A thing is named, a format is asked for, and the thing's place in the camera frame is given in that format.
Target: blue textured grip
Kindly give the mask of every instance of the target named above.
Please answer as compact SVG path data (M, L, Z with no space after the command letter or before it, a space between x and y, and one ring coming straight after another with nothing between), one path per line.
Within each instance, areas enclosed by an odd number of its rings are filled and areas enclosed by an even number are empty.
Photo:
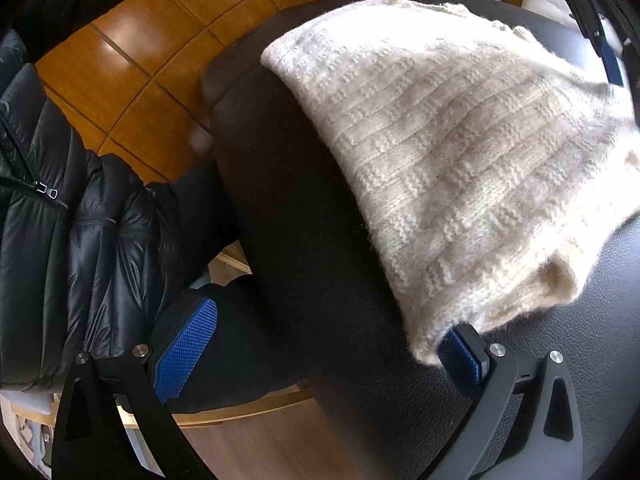
M624 88L625 81L622 79L618 58L605 38L602 40L602 63L604 64L604 71L607 73L609 82L612 85L622 86Z
M462 395L472 397L479 393L482 381L480 363L455 329L449 330L442 339L438 346L438 357Z
M218 307L205 300L156 364L154 389L160 402L180 395L218 325Z

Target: white knit sweater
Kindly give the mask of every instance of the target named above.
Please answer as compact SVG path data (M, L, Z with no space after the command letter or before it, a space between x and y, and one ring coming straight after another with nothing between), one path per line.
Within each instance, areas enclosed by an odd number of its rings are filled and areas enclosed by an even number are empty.
M367 0L262 54L357 199L414 355L569 303L640 209L632 105L521 27Z

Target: wooden floor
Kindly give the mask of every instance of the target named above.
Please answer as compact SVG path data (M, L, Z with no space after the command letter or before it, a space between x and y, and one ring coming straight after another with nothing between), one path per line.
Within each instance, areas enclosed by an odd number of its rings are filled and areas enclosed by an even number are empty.
M313 400L184 430L220 480L362 480Z
M125 0L37 63L47 94L99 155L145 182L210 158L204 66L279 10L315 0Z

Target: metal screw head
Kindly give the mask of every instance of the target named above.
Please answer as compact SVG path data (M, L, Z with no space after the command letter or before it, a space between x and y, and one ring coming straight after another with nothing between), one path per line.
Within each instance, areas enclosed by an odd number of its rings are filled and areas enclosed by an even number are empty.
M489 346L489 352L491 352L496 357L502 357L507 353L507 349L500 343L492 343L492 345Z
M79 365L83 365L85 362L87 362L89 360L89 357L91 357L91 355L89 354L89 352L80 352L75 358L74 361L76 362L76 364Z
M553 362L558 364L560 364L564 360L564 357L562 357L562 354L558 350L552 350L551 352L549 352L549 357Z
M149 353L149 347L147 345L135 345L131 353L133 357L144 357Z

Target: black plastic bracket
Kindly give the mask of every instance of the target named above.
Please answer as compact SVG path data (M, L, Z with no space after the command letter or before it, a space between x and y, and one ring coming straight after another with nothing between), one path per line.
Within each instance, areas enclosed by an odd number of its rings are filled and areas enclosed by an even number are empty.
M76 357L58 409L53 480L162 478L140 465L114 395L127 397L165 478L216 480L156 396L145 370L147 358L94 360L87 352Z
M602 43L605 41L604 28L595 0L566 0L582 35L591 41L591 46L602 57Z
M458 335L477 345L465 326ZM485 345L490 371L482 392L458 430L418 480L466 480L489 446L513 394L524 394L505 446L492 468L475 478L579 480L582 432L571 375L557 351L544 358L519 357Z

